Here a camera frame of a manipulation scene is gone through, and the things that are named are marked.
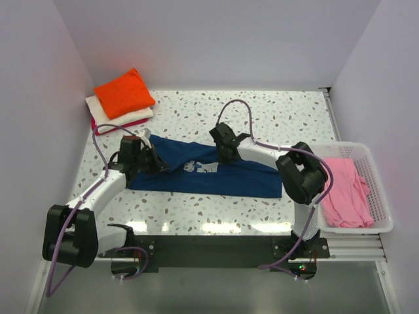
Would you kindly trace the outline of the blue mickey t-shirt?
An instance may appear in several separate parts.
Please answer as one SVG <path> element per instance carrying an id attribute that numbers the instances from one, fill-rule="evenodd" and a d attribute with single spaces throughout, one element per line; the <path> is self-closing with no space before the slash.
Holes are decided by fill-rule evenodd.
<path id="1" fill-rule="evenodd" d="M 250 161 L 222 164 L 213 146 L 152 135 L 151 143 L 169 169 L 139 173 L 130 190 L 181 192 L 252 198 L 281 198 L 282 180 L 275 169 Z"/>

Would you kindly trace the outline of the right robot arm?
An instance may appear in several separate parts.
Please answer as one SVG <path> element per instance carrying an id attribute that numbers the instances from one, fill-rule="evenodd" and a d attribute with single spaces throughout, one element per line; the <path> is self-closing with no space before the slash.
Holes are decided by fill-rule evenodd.
<path id="1" fill-rule="evenodd" d="M 216 124 L 209 132 L 220 162 L 255 162 L 278 171 L 285 193 L 294 202 L 290 253 L 308 256 L 319 232 L 314 214 L 335 183 L 331 168 L 304 142 L 292 147 L 263 143 L 251 134 L 236 135 L 225 123 Z"/>

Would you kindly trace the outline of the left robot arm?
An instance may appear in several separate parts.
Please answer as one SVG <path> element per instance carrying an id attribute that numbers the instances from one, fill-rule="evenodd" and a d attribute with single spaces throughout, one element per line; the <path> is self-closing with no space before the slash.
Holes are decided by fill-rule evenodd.
<path id="1" fill-rule="evenodd" d="M 45 260 L 88 268 L 97 255 L 114 250 L 130 256 L 136 248 L 134 231 L 123 224 L 99 229 L 96 219 L 139 174 L 169 168 L 158 155 L 150 135 L 125 135 L 98 179 L 65 205 L 53 205 L 46 216 L 42 256 Z"/>

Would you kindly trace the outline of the red folded t-shirt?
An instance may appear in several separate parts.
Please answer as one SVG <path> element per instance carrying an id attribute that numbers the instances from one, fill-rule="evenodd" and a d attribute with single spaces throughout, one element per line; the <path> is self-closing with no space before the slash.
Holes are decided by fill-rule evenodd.
<path id="1" fill-rule="evenodd" d="M 123 128 L 129 128 L 129 127 L 132 127 L 132 126 L 136 126 L 136 125 L 146 123 L 148 120 L 149 120 L 148 118 L 145 118 L 145 119 L 129 122 L 127 124 L 123 124 L 122 127 Z M 95 131 L 95 128 L 96 128 L 97 125 L 96 125 L 96 121 L 94 120 L 93 117 L 90 119 L 90 125 L 91 125 L 92 131 L 94 131 L 94 134 L 96 136 L 100 136 L 100 135 L 118 130 L 118 128 L 116 128 L 116 127 L 105 126 L 105 127 L 99 128 L 99 130 Z"/>

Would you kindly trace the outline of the orange folded t-shirt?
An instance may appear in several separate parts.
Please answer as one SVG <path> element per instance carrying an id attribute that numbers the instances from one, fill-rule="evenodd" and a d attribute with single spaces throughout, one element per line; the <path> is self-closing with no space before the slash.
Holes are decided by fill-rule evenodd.
<path id="1" fill-rule="evenodd" d="M 111 120 L 155 104 L 155 100 L 135 68 L 131 68 L 112 81 L 95 87 L 94 94 Z"/>

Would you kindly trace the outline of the pink t-shirt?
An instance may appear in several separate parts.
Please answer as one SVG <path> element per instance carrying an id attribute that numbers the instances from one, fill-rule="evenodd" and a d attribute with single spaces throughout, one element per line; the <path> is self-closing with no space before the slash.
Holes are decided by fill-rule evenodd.
<path id="1" fill-rule="evenodd" d="M 374 219 L 367 196 L 370 193 L 365 179 L 360 176 L 354 161 L 349 158 L 326 158 L 334 183 L 321 201 L 323 216 L 335 228 L 368 228 Z"/>

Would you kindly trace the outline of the white plastic basket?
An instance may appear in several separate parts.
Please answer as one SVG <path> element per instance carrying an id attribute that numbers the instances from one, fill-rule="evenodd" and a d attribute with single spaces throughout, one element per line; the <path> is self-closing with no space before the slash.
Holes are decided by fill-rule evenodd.
<path id="1" fill-rule="evenodd" d="M 318 209 L 318 228 L 338 234 L 380 234 L 393 229 L 386 194 L 370 150 L 363 144 L 334 142 L 310 148 L 331 167 L 330 193 Z"/>

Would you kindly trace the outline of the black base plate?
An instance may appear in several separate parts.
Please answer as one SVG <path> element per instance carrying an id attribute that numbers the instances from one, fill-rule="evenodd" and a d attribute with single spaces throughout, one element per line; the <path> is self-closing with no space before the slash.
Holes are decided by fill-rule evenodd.
<path id="1" fill-rule="evenodd" d="M 136 250 L 101 253 L 111 259 L 117 274 L 133 276 L 140 270 L 162 268 L 258 268 L 275 262 L 274 271 L 311 279 L 317 263 L 330 257 L 324 237 L 302 241 L 295 235 L 137 235 Z"/>

